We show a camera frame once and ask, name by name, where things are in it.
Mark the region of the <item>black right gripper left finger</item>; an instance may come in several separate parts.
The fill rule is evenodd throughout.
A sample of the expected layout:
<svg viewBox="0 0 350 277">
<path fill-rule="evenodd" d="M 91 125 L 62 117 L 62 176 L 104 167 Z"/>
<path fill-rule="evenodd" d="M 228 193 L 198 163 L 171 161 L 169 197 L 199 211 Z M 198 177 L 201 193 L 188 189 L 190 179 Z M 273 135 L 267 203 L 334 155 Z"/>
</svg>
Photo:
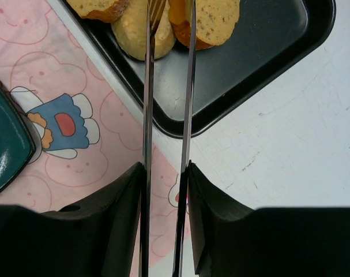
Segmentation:
<svg viewBox="0 0 350 277">
<path fill-rule="evenodd" d="M 129 276 L 144 168 L 59 211 L 0 205 L 0 276 Z"/>
</svg>

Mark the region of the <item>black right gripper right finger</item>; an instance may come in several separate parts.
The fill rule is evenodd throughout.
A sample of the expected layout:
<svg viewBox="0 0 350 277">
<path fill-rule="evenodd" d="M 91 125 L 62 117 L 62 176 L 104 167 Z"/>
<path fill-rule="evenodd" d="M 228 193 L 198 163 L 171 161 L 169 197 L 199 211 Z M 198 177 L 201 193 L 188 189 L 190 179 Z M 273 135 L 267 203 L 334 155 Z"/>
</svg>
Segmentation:
<svg viewBox="0 0 350 277">
<path fill-rule="evenodd" d="M 251 209 L 189 167 L 199 276 L 350 276 L 350 208 Z"/>
</svg>

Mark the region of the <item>crusty speckled bread slice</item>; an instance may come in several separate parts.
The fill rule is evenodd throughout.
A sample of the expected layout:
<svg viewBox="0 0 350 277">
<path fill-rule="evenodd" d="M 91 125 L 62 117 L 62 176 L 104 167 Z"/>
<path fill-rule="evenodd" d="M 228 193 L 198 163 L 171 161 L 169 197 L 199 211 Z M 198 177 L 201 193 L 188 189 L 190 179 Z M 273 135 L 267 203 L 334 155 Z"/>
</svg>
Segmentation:
<svg viewBox="0 0 350 277">
<path fill-rule="evenodd" d="M 169 21 L 176 38 L 190 45 L 192 1 L 169 1 Z M 240 16 L 239 0 L 200 0 L 196 2 L 196 50 L 224 44 L 233 34 Z"/>
</svg>

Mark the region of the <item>steel serving tongs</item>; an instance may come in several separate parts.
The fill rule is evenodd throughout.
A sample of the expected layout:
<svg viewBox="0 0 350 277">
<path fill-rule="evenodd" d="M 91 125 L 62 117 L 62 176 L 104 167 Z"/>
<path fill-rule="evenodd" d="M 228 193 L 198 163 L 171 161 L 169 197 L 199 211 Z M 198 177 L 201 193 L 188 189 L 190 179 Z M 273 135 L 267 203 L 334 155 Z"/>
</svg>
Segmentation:
<svg viewBox="0 0 350 277">
<path fill-rule="evenodd" d="M 155 33 L 158 29 L 164 10 L 164 1 L 147 1 L 146 14 L 146 54 L 143 106 L 143 162 L 145 182 L 141 188 L 140 209 L 140 253 L 139 276 L 149 276 L 149 228 L 150 228 L 150 193 L 152 170 L 152 143 L 159 143 L 160 149 L 167 153 L 170 146 L 181 150 L 181 171 L 179 183 L 179 202 L 177 211 L 176 237 L 172 276 L 182 276 L 183 241 L 185 236 L 187 188 L 189 183 L 190 141 L 193 116 L 195 47 L 196 47 L 196 2 L 191 2 L 191 31 L 189 56 L 187 60 L 187 81 L 185 97 L 185 115 L 183 137 L 173 138 L 153 128 L 153 95 L 154 95 L 154 64 L 155 64 Z"/>
</svg>

